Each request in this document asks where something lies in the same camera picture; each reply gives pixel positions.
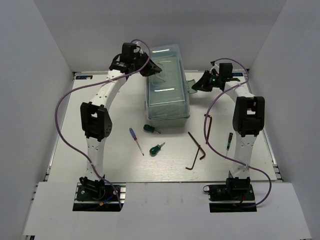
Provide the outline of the mint green plastic toolbox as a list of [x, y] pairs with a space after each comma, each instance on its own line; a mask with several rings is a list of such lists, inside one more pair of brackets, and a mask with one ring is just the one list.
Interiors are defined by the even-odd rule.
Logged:
[[191, 113], [179, 45], [152, 48], [150, 60], [161, 68], [161, 72], [146, 78], [146, 118], [155, 128], [183, 127]]

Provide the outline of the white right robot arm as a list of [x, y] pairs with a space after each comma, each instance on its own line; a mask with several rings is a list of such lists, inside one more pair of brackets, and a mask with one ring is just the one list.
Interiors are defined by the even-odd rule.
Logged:
[[233, 64], [221, 62], [218, 70], [216, 62], [206, 70], [202, 77], [192, 86], [195, 91], [211, 92], [218, 88], [235, 103], [232, 127], [235, 132], [234, 157], [228, 177], [247, 180], [250, 178], [250, 163], [254, 143], [265, 125], [265, 99], [255, 96], [245, 87], [247, 80], [241, 81], [233, 74]]

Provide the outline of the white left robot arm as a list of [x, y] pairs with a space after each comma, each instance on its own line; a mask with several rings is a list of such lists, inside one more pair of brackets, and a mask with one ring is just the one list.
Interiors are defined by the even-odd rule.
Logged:
[[141, 50], [137, 42], [125, 42], [122, 45], [121, 53], [114, 57], [109, 67], [107, 82], [89, 102], [80, 106], [81, 127], [86, 137], [87, 155], [90, 158], [86, 165], [86, 178], [99, 181], [104, 176], [105, 142], [113, 127], [109, 110], [129, 75], [137, 72], [143, 77], [149, 77], [161, 71], [162, 69], [149, 59], [149, 55]]

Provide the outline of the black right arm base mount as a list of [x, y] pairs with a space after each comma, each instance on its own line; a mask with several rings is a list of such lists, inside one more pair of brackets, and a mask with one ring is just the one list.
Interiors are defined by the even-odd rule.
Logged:
[[210, 184], [203, 187], [209, 196], [211, 213], [256, 212], [256, 200], [249, 177], [228, 177], [223, 184]]

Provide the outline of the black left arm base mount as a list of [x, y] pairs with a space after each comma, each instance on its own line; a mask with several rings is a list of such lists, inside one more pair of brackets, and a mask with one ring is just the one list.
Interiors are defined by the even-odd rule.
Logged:
[[74, 212], [120, 212], [126, 198], [124, 183], [110, 184], [103, 180], [81, 177], [76, 187]]

